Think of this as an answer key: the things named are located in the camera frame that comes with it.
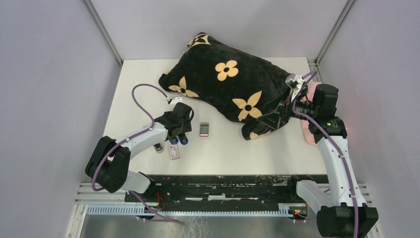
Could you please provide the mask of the blue stapler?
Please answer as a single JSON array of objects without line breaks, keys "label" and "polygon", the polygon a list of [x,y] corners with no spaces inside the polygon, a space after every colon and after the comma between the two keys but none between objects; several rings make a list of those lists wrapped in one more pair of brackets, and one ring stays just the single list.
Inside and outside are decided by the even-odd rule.
[{"label": "blue stapler", "polygon": [[180,134],[180,135],[178,136],[178,138],[179,138],[179,141],[180,141],[180,143],[181,143],[182,145],[187,145],[187,144],[188,144],[188,142],[189,142],[189,140],[188,140],[188,138],[187,138],[186,134]]},{"label": "blue stapler", "polygon": [[176,144],[179,142],[179,140],[178,140],[178,138],[177,138],[177,137],[172,137],[172,138],[170,138],[170,139],[169,139],[169,142],[170,142],[172,145],[176,145]]}]

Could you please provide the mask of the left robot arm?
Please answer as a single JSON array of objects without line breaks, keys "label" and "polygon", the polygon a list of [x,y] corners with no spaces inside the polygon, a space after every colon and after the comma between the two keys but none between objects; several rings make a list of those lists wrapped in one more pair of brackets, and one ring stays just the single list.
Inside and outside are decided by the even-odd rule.
[{"label": "left robot arm", "polygon": [[172,146],[178,143],[186,145],[186,133],[192,130],[193,116],[190,106],[178,102],[172,111],[164,112],[138,132],[119,139],[102,137],[85,168],[85,174],[93,184],[99,184],[99,187],[92,188],[95,191],[105,189],[109,193],[124,189],[137,192],[145,202],[153,200],[156,188],[151,184],[154,181],[142,172],[130,171],[130,161],[151,147],[162,152],[166,141]]}]

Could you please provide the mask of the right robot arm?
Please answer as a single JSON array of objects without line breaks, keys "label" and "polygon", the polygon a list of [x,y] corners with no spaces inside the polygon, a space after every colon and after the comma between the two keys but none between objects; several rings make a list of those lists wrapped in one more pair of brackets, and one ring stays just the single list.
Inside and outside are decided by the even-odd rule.
[{"label": "right robot arm", "polygon": [[329,193],[312,180],[301,180],[286,188],[292,202],[306,201],[316,214],[316,224],[324,238],[365,238],[378,221],[378,211],[368,206],[357,184],[349,156],[347,131],[336,116],[338,89],[319,84],[313,99],[302,102],[289,95],[265,104],[266,113],[258,121],[278,129],[290,118],[307,120],[320,151],[329,182]]}]

